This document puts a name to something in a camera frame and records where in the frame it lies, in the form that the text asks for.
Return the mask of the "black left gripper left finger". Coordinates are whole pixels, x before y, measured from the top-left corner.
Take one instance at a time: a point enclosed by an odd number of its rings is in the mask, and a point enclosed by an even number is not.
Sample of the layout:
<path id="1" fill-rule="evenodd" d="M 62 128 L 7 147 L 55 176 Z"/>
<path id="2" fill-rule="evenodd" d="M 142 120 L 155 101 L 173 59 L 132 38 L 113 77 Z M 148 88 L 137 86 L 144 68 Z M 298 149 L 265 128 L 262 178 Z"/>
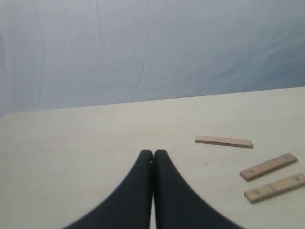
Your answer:
<path id="1" fill-rule="evenodd" d="M 148 229 L 152 208 L 153 153 L 142 150 L 121 184 L 68 229 Z"/>

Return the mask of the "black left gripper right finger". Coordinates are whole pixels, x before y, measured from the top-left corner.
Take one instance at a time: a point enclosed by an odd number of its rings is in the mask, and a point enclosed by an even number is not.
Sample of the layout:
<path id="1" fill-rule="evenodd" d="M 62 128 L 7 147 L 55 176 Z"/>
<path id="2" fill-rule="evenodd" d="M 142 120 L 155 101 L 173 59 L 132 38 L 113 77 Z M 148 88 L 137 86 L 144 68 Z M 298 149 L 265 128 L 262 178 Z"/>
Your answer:
<path id="1" fill-rule="evenodd" d="M 166 150 L 154 153 L 154 207 L 158 229 L 240 229 L 201 199 Z"/>

